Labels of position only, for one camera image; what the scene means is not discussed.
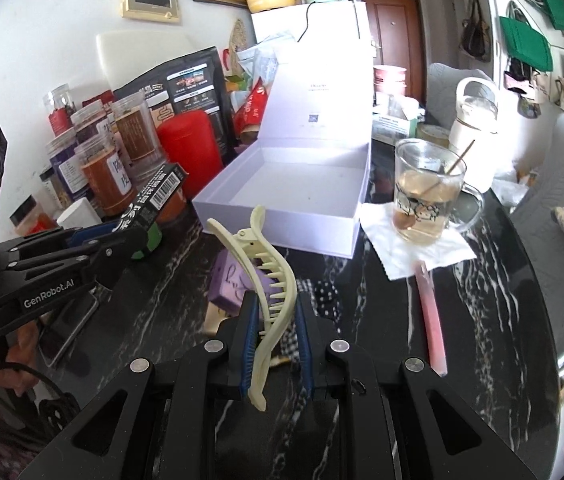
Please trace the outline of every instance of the white napkin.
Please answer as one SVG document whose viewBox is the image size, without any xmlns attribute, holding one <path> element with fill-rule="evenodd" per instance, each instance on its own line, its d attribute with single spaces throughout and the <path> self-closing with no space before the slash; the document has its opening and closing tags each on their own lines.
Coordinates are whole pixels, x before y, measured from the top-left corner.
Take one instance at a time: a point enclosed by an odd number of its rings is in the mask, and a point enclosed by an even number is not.
<svg viewBox="0 0 564 480">
<path fill-rule="evenodd" d="M 389 280 L 413 276 L 414 264 L 423 260 L 427 269 L 470 260 L 475 253 L 456 230 L 445 229 L 440 239 L 429 246 L 409 243 L 393 227 L 393 202 L 389 204 L 362 204 L 360 223 L 380 256 Z"/>
</svg>

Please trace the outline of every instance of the red package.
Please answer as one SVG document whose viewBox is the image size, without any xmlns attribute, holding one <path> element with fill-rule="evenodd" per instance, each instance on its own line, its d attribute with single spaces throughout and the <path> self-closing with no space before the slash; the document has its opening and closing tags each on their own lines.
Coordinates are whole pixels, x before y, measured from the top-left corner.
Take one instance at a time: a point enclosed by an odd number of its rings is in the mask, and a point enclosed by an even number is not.
<svg viewBox="0 0 564 480">
<path fill-rule="evenodd" d="M 247 126 L 261 124 L 264 116 L 264 108 L 267 107 L 268 95 L 262 84 L 262 78 L 257 80 L 257 84 L 251 90 L 244 104 L 233 117 L 235 133 L 239 137 Z"/>
</svg>

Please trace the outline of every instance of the table surface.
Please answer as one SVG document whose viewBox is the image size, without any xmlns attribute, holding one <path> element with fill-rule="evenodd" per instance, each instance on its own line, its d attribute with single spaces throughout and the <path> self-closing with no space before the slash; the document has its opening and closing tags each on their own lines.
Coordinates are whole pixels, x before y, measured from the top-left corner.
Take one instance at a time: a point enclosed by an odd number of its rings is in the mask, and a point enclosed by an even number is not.
<svg viewBox="0 0 564 480">
<path fill-rule="evenodd" d="M 373 142 L 369 202 L 390 202 L 393 149 Z M 524 248 L 495 195 L 466 239 L 477 258 L 433 271 L 444 333 L 446 380 L 539 479 L 549 477 L 558 440 L 555 347 L 542 293 Z M 189 211 L 162 245 L 134 262 L 49 373 L 84 406 L 137 357 L 178 358 L 203 342 L 211 269 L 222 249 Z M 282 250 L 299 287 L 335 286 L 342 337 L 373 356 L 427 359 L 415 279 L 390 282 L 361 230 L 353 259 Z M 216 406 L 219 479 L 339 478 L 335 401 L 309 402 L 290 366 L 271 370 L 257 412 L 248 402 Z"/>
</svg>

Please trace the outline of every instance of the door handle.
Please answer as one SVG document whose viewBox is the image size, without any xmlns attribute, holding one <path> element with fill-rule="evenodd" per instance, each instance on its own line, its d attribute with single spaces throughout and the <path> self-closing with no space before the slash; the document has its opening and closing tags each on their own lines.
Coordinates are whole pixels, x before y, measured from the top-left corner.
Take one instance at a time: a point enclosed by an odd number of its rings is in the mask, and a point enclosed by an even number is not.
<svg viewBox="0 0 564 480">
<path fill-rule="evenodd" d="M 377 57 L 377 51 L 382 48 L 382 46 L 378 46 L 377 41 L 371 40 L 371 46 L 373 47 L 373 57 Z"/>
</svg>

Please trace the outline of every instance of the gray chair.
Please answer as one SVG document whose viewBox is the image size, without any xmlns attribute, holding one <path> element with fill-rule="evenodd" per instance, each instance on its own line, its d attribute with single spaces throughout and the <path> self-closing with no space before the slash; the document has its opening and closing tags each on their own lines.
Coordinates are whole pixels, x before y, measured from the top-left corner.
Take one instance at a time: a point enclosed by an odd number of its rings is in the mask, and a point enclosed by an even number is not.
<svg viewBox="0 0 564 480">
<path fill-rule="evenodd" d="M 544 295 L 564 375 L 564 234 L 551 217 L 556 206 L 564 206 L 564 114 L 553 129 L 539 179 L 511 214 Z"/>
<path fill-rule="evenodd" d="M 433 63 L 428 67 L 427 77 L 427 113 L 425 122 L 436 124 L 447 130 L 456 120 L 457 86 L 462 79 L 479 77 L 492 82 L 482 70 L 457 70 L 441 63 Z M 470 83 L 466 93 L 473 96 L 486 97 L 493 100 L 491 91 L 482 85 Z"/>
</svg>

